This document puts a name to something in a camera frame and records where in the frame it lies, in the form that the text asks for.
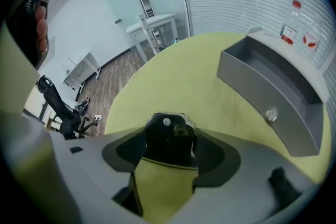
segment red bottle cap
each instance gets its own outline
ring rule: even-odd
[[[298,2],[297,0],[293,0],[293,6],[295,7],[295,8],[301,8],[301,3],[300,2]]]

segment white desk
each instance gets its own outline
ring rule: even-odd
[[[87,54],[85,54],[85,55],[83,55],[83,56],[81,56],[81,57],[79,57],[78,59],[77,59],[77,63],[70,69],[70,71],[68,72],[68,74],[66,75],[66,77],[64,78],[64,81],[63,81],[63,83],[67,83],[68,82],[68,79],[72,79],[72,82],[74,83],[74,84],[76,84],[78,87],[79,87],[79,89],[80,89],[80,91],[79,91],[79,93],[81,93],[82,92],[82,89],[83,89],[83,87],[84,87],[84,85],[85,85],[85,82],[83,83],[83,82],[80,82],[79,81],[79,79],[78,78],[72,78],[71,77],[71,74],[73,73],[73,71],[75,70],[75,68],[81,63],[81,62],[86,62],[87,64],[88,64],[88,66],[97,74],[96,75],[96,79],[98,79],[98,76],[99,76],[99,73],[100,73],[100,68],[98,69],[98,68],[96,68],[95,67],[95,65],[94,64],[92,64],[90,61],[89,61],[89,59],[88,59],[88,55],[89,55],[90,53],[88,52]]]
[[[153,16],[153,17],[146,19],[146,22],[150,28],[160,27],[160,26],[170,23],[172,27],[173,36],[174,38],[177,37],[175,14],[163,14],[163,15]],[[129,34],[131,36],[132,41],[134,42],[142,60],[144,62],[148,62],[147,56],[144,53],[143,49],[141,48],[140,43],[137,39],[137,35],[139,35],[140,33],[142,33],[142,29],[139,23],[131,25],[127,27],[126,29],[126,34]]]

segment wooden floor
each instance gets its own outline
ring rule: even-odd
[[[149,46],[142,45],[142,47],[148,59],[154,56]],[[99,73],[99,79],[93,76],[85,83],[78,102],[89,97],[90,104],[87,117],[102,115],[99,126],[90,127],[86,131],[86,134],[91,136],[96,136],[98,133],[99,135],[104,134],[106,119],[109,115],[113,100],[142,65],[143,61],[139,53],[135,50],[131,50],[103,68]]]

